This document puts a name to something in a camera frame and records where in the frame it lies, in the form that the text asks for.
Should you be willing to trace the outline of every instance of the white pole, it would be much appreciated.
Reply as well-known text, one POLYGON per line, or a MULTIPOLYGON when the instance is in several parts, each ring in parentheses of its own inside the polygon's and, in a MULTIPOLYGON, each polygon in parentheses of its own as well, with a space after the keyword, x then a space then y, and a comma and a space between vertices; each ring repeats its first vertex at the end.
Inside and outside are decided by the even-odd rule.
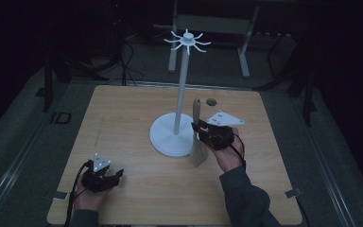
POLYGON ((189 55, 187 54, 187 46, 184 45, 182 48, 182 55, 181 55, 181 75, 179 80, 178 107, 175 117, 175 127, 173 130, 173 133, 175 135, 179 134, 179 126, 182 114, 182 104, 184 100, 185 80, 187 78, 188 58, 189 55))

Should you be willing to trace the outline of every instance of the round white base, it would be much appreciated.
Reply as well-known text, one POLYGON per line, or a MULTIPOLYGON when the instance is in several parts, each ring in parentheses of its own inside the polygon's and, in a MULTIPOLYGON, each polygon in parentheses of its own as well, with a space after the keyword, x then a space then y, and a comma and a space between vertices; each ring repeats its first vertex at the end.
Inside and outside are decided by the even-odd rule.
POLYGON ((182 157, 190 153, 193 147, 193 118, 181 114, 179 133, 173 133, 176 113, 167 113, 154 121, 149 131, 151 143, 162 154, 182 157))

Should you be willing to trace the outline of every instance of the white tag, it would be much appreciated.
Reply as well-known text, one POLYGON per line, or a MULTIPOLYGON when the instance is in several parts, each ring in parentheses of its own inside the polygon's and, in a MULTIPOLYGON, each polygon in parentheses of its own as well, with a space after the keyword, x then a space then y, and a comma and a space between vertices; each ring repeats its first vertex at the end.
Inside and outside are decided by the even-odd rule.
POLYGON ((244 120, 219 111, 207 120, 207 123, 215 126, 244 125, 244 120))
POLYGON ((94 155, 94 172, 101 170, 102 168, 108 166, 110 163, 111 160, 108 160, 96 153, 94 155))

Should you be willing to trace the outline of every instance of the left hand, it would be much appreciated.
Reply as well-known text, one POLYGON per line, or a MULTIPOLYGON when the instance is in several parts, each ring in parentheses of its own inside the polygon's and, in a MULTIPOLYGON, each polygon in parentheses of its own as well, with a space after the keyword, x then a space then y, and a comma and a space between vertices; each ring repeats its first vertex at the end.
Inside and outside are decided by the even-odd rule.
POLYGON ((78 179, 78 189, 75 192, 75 200, 73 201, 75 210, 93 210, 99 212, 102 203, 106 200, 112 188, 102 191, 102 192, 91 192, 86 189, 81 180, 83 175, 78 179))

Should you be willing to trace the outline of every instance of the hand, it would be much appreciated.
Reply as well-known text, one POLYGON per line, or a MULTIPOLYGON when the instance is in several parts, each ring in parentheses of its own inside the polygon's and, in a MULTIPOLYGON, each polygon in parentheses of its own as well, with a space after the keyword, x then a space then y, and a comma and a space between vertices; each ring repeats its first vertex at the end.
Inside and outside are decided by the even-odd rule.
POLYGON ((73 201, 75 210, 93 210, 99 212, 99 208, 112 191, 112 188, 102 192, 91 192, 82 185, 82 177, 83 175, 78 179, 78 189, 75 192, 75 200, 73 201))
MULTIPOLYGON (((233 128, 233 133, 238 135, 238 129, 233 128)), ((241 154, 244 158, 244 145, 237 136, 234 136, 234 141, 232 145, 237 149, 237 151, 241 154)), ((223 172, 228 172, 234 168, 242 166, 240 158, 238 155, 232 150, 231 147, 227 147, 221 150, 213 150, 211 151, 214 153, 217 163, 219 164, 220 168, 223 172)))

